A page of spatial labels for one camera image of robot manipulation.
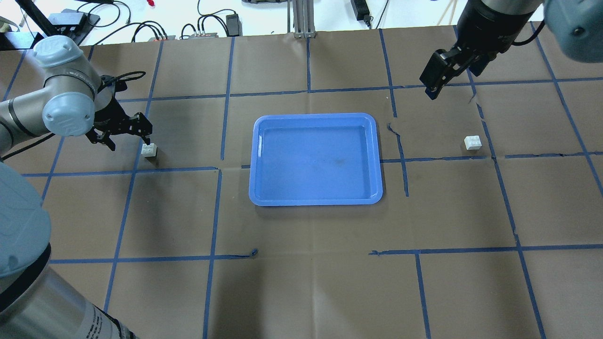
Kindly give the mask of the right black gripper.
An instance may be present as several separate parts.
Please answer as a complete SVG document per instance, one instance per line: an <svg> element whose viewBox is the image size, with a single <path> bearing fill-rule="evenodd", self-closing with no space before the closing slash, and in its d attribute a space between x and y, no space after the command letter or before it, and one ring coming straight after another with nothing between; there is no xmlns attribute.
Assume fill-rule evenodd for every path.
<svg viewBox="0 0 603 339"><path fill-rule="evenodd" d="M467 68L481 75L498 54L508 51L533 14L531 2L468 2L457 23L457 48L433 52L419 80L436 99Z"/></svg>

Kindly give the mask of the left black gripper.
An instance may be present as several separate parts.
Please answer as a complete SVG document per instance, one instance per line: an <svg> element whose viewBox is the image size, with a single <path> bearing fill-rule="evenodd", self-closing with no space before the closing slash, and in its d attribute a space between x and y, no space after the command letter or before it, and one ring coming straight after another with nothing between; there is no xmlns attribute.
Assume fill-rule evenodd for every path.
<svg viewBox="0 0 603 339"><path fill-rule="evenodd" d="M140 137L145 145L150 145L153 125L148 118L142 112L128 116L115 98L114 87L100 87L99 90L92 132L85 134L88 141L105 145L114 152L116 145L111 137L129 134Z"/></svg>

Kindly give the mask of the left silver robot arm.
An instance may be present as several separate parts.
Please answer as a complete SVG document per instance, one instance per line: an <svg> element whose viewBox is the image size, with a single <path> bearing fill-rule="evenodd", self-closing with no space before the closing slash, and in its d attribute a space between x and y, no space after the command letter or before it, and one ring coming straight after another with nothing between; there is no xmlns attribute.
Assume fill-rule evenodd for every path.
<svg viewBox="0 0 603 339"><path fill-rule="evenodd" d="M112 135L150 144L153 126L128 116L115 98L143 71L99 75L73 39L49 36L32 55L45 73L40 90L1 103L1 337L3 339L135 339L51 266L51 219L41 196L5 160L33 138L80 137L115 150Z"/></svg>

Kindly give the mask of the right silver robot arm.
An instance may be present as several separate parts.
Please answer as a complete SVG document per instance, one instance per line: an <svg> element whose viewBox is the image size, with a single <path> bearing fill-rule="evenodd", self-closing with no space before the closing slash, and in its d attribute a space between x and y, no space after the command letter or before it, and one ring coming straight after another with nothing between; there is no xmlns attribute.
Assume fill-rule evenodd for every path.
<svg viewBox="0 0 603 339"><path fill-rule="evenodd" d="M469 0L457 23L458 38L449 49L434 51L420 75L430 99L465 70L480 76L490 62L518 41L521 30L542 6L540 32L547 26L565 56L584 64L602 61L603 5L600 0Z"/></svg>

